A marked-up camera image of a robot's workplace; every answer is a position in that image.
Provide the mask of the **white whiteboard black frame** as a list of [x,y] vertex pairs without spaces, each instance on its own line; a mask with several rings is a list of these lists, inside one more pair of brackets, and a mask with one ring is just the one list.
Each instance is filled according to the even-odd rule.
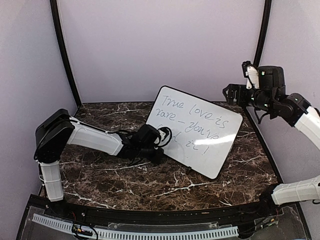
[[218,177],[243,117],[207,100],[162,86],[146,123],[172,131],[164,154],[209,179]]

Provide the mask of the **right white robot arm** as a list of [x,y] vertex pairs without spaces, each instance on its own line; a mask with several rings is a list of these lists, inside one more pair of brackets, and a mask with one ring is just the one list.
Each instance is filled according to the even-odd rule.
[[[280,117],[305,135],[317,148],[320,146],[320,112],[299,93],[286,93],[284,70],[280,66],[256,67],[250,61],[242,63],[246,84],[232,84],[222,90],[228,104],[264,111],[271,119]],[[269,186],[259,197],[255,213],[266,217],[275,206],[294,202],[320,203],[318,176],[294,183]]]

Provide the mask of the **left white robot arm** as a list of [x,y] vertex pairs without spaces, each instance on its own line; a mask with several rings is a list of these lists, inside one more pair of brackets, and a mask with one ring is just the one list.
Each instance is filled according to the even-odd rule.
[[77,145],[104,152],[120,159],[147,159],[158,163],[164,147],[170,143],[172,131],[168,127],[144,124],[138,130],[106,131],[84,123],[59,109],[35,131],[36,149],[33,159],[39,164],[51,210],[60,218],[67,218],[70,206],[63,201],[60,164],[66,145]]

